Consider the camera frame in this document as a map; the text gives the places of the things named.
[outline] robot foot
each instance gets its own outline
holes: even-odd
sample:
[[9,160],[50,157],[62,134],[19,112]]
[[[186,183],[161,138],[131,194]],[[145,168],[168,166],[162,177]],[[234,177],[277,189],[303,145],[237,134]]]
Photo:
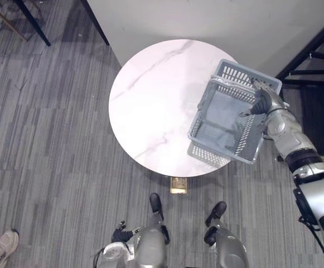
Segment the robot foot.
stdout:
[[149,196],[149,202],[152,207],[153,213],[158,213],[162,220],[164,221],[163,209],[162,209],[162,202],[158,194],[153,193]]
[[205,225],[207,227],[210,227],[212,219],[220,219],[221,216],[225,213],[226,208],[227,208],[227,205],[226,205],[226,203],[224,201],[218,202],[218,204],[216,204],[214,206],[214,208],[212,209],[210,215],[206,219]]

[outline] shoe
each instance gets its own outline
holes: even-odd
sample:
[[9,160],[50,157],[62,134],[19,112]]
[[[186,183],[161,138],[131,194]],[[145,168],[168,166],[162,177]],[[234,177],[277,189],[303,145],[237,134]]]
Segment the shoe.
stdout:
[[151,194],[149,196],[149,202],[151,204],[153,213],[158,213],[161,216],[162,221],[164,221],[162,202],[159,195],[156,193]]
[[224,215],[227,207],[228,206],[226,205],[226,203],[224,201],[218,202],[218,204],[216,204],[214,206],[214,208],[212,209],[210,215],[206,219],[205,225],[207,227],[210,227],[210,224],[211,224],[211,220],[212,219],[220,219],[221,216]]
[[12,229],[0,237],[0,268],[7,264],[7,258],[15,252],[18,247],[19,233]]

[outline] chair leg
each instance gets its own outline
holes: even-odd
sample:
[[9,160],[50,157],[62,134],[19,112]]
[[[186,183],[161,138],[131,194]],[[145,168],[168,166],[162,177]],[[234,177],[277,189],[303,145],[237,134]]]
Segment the chair leg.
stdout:
[[39,24],[37,23],[37,21],[35,20],[35,18],[32,16],[32,14],[30,13],[29,9],[26,7],[26,5],[24,4],[23,0],[13,0],[13,1],[19,6],[19,8],[23,12],[24,16],[26,16],[26,18],[29,20],[29,22],[31,23],[31,25],[36,30],[36,32],[43,39],[43,41],[45,42],[45,44],[47,46],[51,46],[51,44],[49,43],[49,40],[44,35],[44,33],[41,30]]
[[16,34],[18,34],[21,39],[23,39],[24,41],[28,42],[28,40],[23,36],[23,34],[21,34],[10,22],[9,20],[6,19],[6,17],[4,15],[2,15],[0,13],[0,18],[3,20],[3,22]]

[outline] gray basket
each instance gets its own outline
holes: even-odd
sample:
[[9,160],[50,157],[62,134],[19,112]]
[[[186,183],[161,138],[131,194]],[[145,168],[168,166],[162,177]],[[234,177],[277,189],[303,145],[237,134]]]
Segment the gray basket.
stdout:
[[193,155],[192,152],[200,150],[189,149],[190,155],[209,164],[216,156],[229,156],[248,164],[256,160],[263,142],[264,115],[239,116],[255,102],[256,91],[250,78],[267,83],[277,94],[281,91],[280,80],[241,64],[221,60],[207,84],[188,133],[191,146],[203,153]]

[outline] round table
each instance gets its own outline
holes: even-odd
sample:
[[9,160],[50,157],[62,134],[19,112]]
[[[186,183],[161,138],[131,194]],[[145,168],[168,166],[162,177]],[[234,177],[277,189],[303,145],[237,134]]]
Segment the round table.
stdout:
[[187,154],[188,131],[207,82],[221,59],[235,61],[195,40],[160,42],[134,55],[118,73],[109,98],[112,130],[126,153],[157,173],[187,178],[212,172]]

